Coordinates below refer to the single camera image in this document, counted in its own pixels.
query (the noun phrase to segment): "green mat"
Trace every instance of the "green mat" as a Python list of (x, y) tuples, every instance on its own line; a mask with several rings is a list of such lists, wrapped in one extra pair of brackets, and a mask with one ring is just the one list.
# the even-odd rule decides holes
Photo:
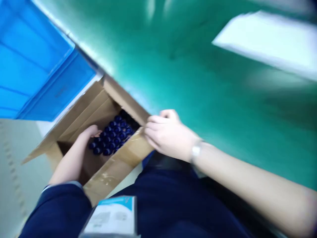
[(317, 83), (211, 45), (248, 1), (38, 0), (149, 113), (316, 189)]

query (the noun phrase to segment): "blue bin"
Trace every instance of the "blue bin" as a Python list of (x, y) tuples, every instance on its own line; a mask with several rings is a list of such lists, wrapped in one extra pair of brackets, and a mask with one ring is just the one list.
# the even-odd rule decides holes
[(30, 0), (0, 0), (0, 117), (53, 121), (95, 71)]

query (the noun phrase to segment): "wristwatch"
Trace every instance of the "wristwatch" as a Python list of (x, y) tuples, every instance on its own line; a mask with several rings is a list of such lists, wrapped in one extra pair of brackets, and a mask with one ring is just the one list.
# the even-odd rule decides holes
[(192, 147), (192, 153), (191, 153), (191, 157), (189, 159), (189, 163), (191, 164), (195, 164), (195, 160), (196, 158), (199, 156), (200, 151), (201, 151), (201, 145), (204, 142), (204, 140), (199, 139), (194, 146)]

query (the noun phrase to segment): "open cardboard box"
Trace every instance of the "open cardboard box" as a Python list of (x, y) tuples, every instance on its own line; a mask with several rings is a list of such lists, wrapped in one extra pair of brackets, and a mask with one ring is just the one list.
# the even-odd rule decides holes
[[(141, 126), (146, 124), (149, 114), (111, 77), (104, 76), (78, 99), (22, 163), (46, 153), (55, 170), (82, 131), (94, 124), (103, 130), (121, 108)], [(153, 150), (142, 132), (140, 127), (112, 156), (96, 156), (86, 148), (80, 182), (93, 205), (104, 199)]]

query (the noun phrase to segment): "navy sleeve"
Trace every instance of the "navy sleeve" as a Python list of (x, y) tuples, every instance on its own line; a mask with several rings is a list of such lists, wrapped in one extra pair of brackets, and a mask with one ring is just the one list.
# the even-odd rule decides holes
[(24, 237), (78, 237), (91, 203), (82, 188), (60, 184), (42, 192), (20, 234)]

